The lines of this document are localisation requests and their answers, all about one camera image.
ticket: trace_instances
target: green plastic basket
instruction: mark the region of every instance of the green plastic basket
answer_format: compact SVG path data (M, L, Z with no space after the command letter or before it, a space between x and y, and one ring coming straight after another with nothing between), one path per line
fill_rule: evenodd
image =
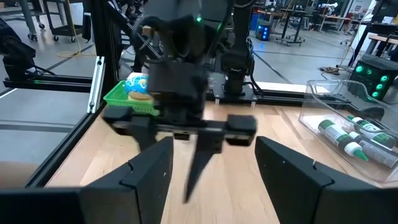
M159 111L155 110L154 105L148 101L128 100L128 95L124 92L126 81L120 81L106 96L104 100L113 106L131 106L135 112L143 114L159 115Z

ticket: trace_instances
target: gray floor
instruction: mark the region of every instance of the gray floor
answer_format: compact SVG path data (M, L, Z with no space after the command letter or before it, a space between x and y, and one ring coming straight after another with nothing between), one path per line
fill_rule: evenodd
M59 75L91 77L95 57L60 58L57 52L76 51L77 43L70 43L69 37L52 40L45 16L41 17L45 30L38 31L38 42L27 38L27 27L23 21L11 21L9 25L22 41L35 48L37 65L49 68ZM341 62L345 46L340 41L346 36L303 31L306 41L301 47L277 44L274 41L261 42L252 38L256 67L254 78L259 82L306 84L308 80L339 78L333 75L321 76L318 67L332 66ZM85 53L94 51L92 42L80 39ZM124 54L132 59L134 56ZM129 70L122 67L121 77ZM0 79L6 73L0 60ZM0 85L0 92L6 90ZM13 90L0 96L0 161L23 161L40 164L84 115L88 94L57 91Z

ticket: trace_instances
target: green led light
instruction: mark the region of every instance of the green led light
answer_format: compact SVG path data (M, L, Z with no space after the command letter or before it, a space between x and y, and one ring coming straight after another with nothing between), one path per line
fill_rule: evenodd
M380 81L382 82L386 82L388 80L388 76L387 75L383 75L380 79Z
M383 87L384 87L383 84L378 84L378 85L376 86L376 89L377 89L377 90L381 90Z
M361 65L358 65L356 68L355 68L355 72L362 72L363 71L363 66L361 66Z

